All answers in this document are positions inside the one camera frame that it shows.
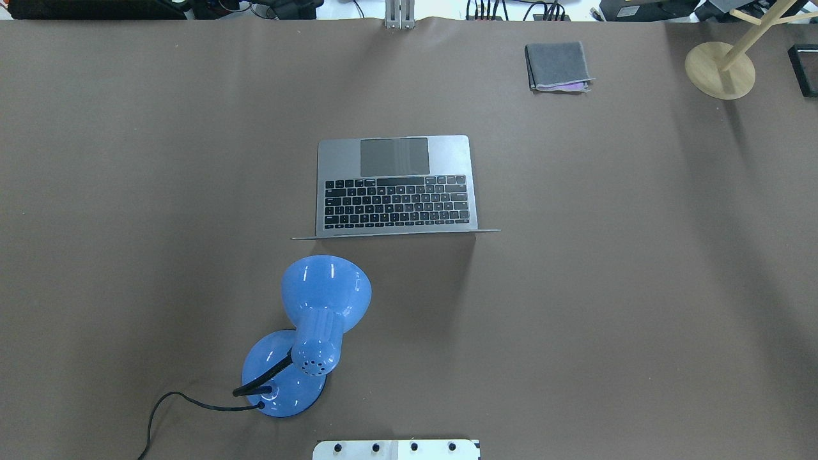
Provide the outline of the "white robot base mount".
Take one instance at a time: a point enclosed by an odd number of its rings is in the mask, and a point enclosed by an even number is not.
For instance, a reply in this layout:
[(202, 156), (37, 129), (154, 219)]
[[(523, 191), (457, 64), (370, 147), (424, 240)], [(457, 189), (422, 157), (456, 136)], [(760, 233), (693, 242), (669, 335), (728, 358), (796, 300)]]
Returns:
[(479, 440), (325, 440), (313, 459), (481, 459)]

